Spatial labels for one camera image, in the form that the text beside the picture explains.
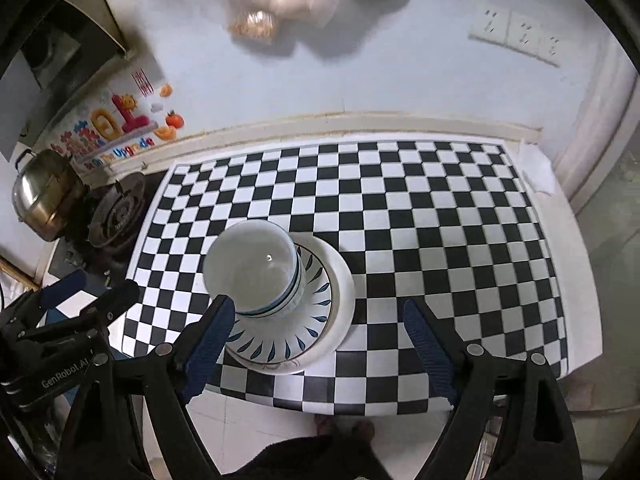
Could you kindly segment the white plate blue leaves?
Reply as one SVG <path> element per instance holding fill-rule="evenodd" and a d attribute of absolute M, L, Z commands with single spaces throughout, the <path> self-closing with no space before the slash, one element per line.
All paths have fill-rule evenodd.
<path fill-rule="evenodd" d="M 234 356 L 260 365 L 274 365 L 298 358 L 319 341 L 332 309 L 328 271 L 309 249 L 295 245 L 303 292 L 294 307 L 285 307 L 266 318 L 237 315 L 226 349 Z"/>

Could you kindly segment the white bowl blue rim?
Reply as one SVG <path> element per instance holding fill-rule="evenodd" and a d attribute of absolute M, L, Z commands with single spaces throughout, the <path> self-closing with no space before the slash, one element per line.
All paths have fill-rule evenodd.
<path fill-rule="evenodd" d="M 203 264 L 209 296 L 229 297 L 242 318 L 274 318 L 295 310 L 305 292 L 305 270 L 293 239 L 267 220 L 225 229 Z"/>

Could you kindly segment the white plate grey swirls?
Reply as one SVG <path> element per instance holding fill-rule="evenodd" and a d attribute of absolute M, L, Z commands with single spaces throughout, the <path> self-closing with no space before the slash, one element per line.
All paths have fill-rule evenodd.
<path fill-rule="evenodd" d="M 294 244 L 313 252 L 328 271 L 332 287 L 332 309 L 329 322 L 322 335 L 309 350 L 291 361 L 274 365 L 260 365 L 233 356 L 243 366 L 255 372 L 278 376 L 292 375 L 308 370 L 312 364 L 330 356 L 345 339 L 355 312 L 356 292 L 352 274 L 340 253 L 324 240 L 307 233 L 293 233 Z"/>

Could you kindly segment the gas stove burner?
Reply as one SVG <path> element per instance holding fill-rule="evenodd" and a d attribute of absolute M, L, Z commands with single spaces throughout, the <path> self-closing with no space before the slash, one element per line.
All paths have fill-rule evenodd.
<path fill-rule="evenodd" d="M 144 205 L 145 176 L 134 172 L 116 180 L 96 206 L 88 242 L 96 249 L 116 247 L 138 221 Z"/>

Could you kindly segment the steel cooking pot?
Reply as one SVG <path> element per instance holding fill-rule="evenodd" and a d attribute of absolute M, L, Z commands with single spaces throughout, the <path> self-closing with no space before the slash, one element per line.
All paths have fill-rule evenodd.
<path fill-rule="evenodd" d="M 14 167 L 17 177 L 12 204 L 18 220 L 45 242 L 53 242 L 63 234 L 72 212 L 87 193 L 72 156 L 25 148 Z"/>

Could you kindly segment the black white checkered mat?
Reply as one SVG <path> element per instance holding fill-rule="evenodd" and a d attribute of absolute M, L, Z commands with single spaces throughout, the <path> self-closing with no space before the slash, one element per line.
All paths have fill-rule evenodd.
<path fill-rule="evenodd" d="M 423 296 L 467 342 L 494 356 L 546 357 L 568 371 L 560 286 L 536 210 L 499 144 L 370 141 L 275 148 L 180 162 L 157 190 L 130 261 L 141 300 L 118 348 L 143 356 L 174 341 L 209 304 L 210 244 L 246 219 L 324 240 L 355 284 L 355 315 L 334 353 L 269 377 L 231 356 L 226 396 L 307 413 L 400 415 L 441 408 L 402 324 Z"/>

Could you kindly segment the colourful wall sticker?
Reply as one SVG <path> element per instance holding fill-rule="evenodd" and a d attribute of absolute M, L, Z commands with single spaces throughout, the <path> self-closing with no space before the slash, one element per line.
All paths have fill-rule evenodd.
<path fill-rule="evenodd" d="M 53 126 L 42 146 L 85 174 L 177 140 L 184 116 L 154 62 L 136 63 L 89 92 Z"/>

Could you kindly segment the white wall socket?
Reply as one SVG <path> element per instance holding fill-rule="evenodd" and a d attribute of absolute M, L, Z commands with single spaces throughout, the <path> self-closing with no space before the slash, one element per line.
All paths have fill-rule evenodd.
<path fill-rule="evenodd" d="M 566 41 L 533 18 L 511 12 L 506 30 L 506 46 L 554 67 L 560 67 Z"/>
<path fill-rule="evenodd" d="M 488 42 L 488 44 L 505 46 L 506 36 L 508 36 L 509 18 L 509 10 L 491 3 L 482 3 L 476 10 L 475 18 L 469 30 L 469 38 Z"/>

